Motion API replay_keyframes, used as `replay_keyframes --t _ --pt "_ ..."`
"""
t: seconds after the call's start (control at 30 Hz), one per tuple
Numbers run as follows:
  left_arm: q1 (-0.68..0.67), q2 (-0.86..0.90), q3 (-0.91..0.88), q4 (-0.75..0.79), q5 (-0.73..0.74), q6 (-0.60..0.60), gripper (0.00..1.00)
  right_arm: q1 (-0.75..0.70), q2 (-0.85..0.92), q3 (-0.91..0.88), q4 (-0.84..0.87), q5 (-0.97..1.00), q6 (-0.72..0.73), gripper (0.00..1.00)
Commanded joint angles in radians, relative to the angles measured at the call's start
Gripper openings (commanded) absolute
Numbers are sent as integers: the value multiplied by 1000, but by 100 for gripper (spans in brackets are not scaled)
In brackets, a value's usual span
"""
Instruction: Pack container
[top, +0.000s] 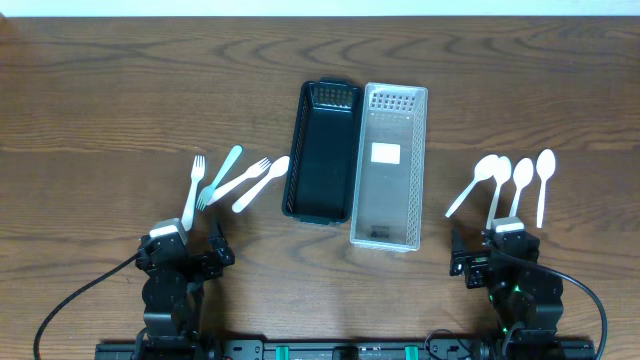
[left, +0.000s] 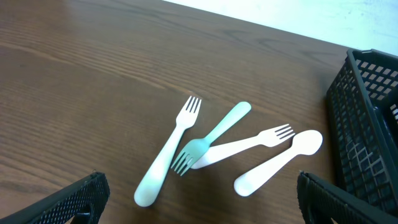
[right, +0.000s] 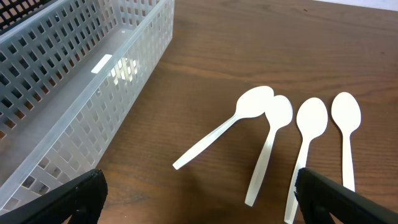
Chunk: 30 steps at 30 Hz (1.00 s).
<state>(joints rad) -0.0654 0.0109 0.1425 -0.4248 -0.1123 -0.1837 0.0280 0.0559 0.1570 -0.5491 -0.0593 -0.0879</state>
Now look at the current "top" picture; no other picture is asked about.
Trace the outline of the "white plastic fork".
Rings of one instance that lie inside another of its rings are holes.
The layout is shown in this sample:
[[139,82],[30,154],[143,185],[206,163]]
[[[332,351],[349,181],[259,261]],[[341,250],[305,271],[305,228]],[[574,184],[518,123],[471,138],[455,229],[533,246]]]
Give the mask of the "white plastic fork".
[[270,167],[270,165],[271,165],[271,161],[267,157],[264,157],[260,161],[258,161],[255,164],[251,165],[242,175],[234,178],[233,180],[229,181],[228,183],[226,183],[226,184],[220,186],[219,188],[217,188],[213,192],[212,197],[209,199],[208,205],[212,205],[216,201],[220,200],[222,197],[224,197],[227,193],[229,193],[231,190],[233,190],[235,187],[237,187],[242,182],[244,182],[244,181],[246,181],[248,179],[253,179],[253,178],[258,177],[265,170],[267,170]]
[[205,171],[205,157],[203,155],[196,155],[191,169],[191,184],[189,193],[181,217],[181,223],[185,231],[190,231],[193,226],[198,184],[204,178]]

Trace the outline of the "mint green plastic fork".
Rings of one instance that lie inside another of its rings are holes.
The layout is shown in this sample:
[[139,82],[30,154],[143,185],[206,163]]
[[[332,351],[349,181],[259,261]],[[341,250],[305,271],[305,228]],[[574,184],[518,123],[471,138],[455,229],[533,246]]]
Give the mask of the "mint green plastic fork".
[[239,144],[236,144],[231,148],[230,152],[228,153],[223,164],[221,165],[212,183],[204,187],[200,192],[200,195],[196,202],[196,208],[198,210],[203,210],[207,206],[209,200],[212,198],[214,191],[216,190],[216,188],[218,187],[222,179],[229,172],[229,170],[234,165],[234,163],[239,158],[242,152],[243,152],[243,147]]

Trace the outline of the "white thick-handled spoon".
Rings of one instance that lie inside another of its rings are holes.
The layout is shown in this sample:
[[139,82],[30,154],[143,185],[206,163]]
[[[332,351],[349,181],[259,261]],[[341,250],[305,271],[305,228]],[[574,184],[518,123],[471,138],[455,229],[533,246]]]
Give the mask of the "white thick-handled spoon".
[[289,156],[282,156],[276,160],[269,167],[267,175],[233,203],[232,211],[234,213],[242,212],[272,179],[283,176],[288,171],[289,162]]

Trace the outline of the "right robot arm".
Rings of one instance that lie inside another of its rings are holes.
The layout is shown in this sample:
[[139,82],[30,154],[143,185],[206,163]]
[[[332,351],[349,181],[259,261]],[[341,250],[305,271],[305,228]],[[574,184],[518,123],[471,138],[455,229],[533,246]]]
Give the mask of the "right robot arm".
[[563,314],[563,284],[535,268],[540,240],[524,230],[489,230],[483,240],[483,249],[470,251],[452,231],[450,274],[462,275],[469,289],[487,290],[506,344],[551,341]]

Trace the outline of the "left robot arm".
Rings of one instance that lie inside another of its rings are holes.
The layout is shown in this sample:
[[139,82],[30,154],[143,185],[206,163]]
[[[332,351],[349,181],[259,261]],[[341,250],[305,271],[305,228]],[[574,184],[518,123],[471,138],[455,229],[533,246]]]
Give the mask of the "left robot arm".
[[208,250],[191,255],[187,243],[178,218],[157,223],[141,238],[135,265],[149,276],[142,290],[143,319],[151,349],[206,357],[211,341],[200,333],[204,283],[221,277],[223,269],[235,263],[235,255],[216,220]]

